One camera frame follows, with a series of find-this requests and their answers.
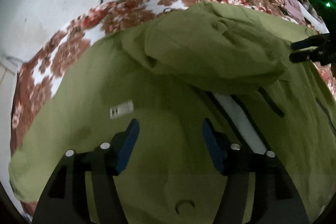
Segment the olive green large garment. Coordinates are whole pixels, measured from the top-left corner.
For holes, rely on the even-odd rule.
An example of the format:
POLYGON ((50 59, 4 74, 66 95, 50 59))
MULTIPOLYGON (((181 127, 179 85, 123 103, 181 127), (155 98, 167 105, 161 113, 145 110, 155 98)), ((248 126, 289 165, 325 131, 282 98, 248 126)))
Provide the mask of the olive green large garment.
POLYGON ((11 152, 9 179, 32 217, 68 150, 93 151, 132 119, 139 136, 114 183, 127 223, 214 223, 227 178, 205 119, 288 172, 309 223, 335 223, 335 99, 315 64, 289 55, 319 35, 251 9, 203 2, 106 35, 68 68, 11 152))

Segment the floral brown red blanket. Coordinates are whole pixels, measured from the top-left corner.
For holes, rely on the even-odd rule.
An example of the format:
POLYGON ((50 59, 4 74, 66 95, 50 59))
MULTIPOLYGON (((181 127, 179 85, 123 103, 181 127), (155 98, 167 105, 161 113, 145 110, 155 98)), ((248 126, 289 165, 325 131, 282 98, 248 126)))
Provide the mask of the floral brown red blanket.
POLYGON ((278 18, 326 33, 324 12, 328 0, 298 0, 305 22, 290 16, 284 0, 117 0, 102 3, 67 23, 56 32, 17 73, 11 111, 10 150, 23 143, 35 116, 52 98, 71 65, 95 42, 116 31, 135 27, 174 10, 202 2, 219 2, 266 12, 278 18))

